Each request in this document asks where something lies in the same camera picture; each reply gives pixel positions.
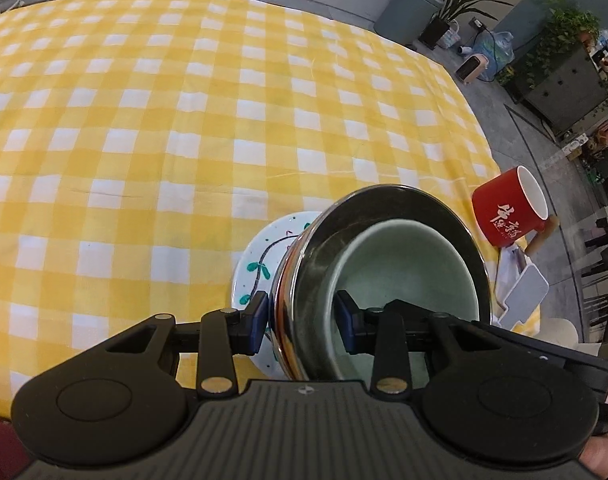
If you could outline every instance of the wooden handle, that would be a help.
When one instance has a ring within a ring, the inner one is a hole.
[[[537,233],[535,237],[530,240],[528,247],[526,247],[526,250],[524,251],[526,253],[526,256],[532,256],[533,254],[535,254],[540,249],[540,247],[544,245],[546,238],[548,238],[552,234],[552,232],[558,227],[559,218],[557,218],[557,215],[549,216],[544,224],[544,230]]]

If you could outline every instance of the yellow checkered tablecloth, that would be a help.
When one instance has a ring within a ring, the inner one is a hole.
[[[450,205],[492,271],[469,197],[497,173],[447,72],[360,28],[254,0],[2,14],[0,415],[31,376],[151,314],[226,306],[264,225],[374,182]]]

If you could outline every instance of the plate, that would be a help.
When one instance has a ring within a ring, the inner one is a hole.
[[[244,310],[256,290],[270,292],[274,273],[287,249],[320,214],[319,211],[300,211],[283,216],[268,224],[251,240],[233,275],[233,308]],[[268,328],[260,351],[251,357],[251,361],[271,379],[287,378],[273,353]]]

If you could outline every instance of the gray trash can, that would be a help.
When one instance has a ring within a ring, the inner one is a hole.
[[[373,28],[387,40],[406,45],[420,37],[443,6],[442,0],[390,0]]]

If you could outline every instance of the stainless steel bowl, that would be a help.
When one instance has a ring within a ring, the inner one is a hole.
[[[273,347],[293,380],[336,380],[330,308],[318,300],[328,267],[360,232],[392,218],[422,222],[460,254],[477,293],[479,319],[490,322],[490,286],[484,260],[464,223],[446,205],[419,189],[382,184],[359,189],[324,211],[291,245],[277,268],[271,299]]]

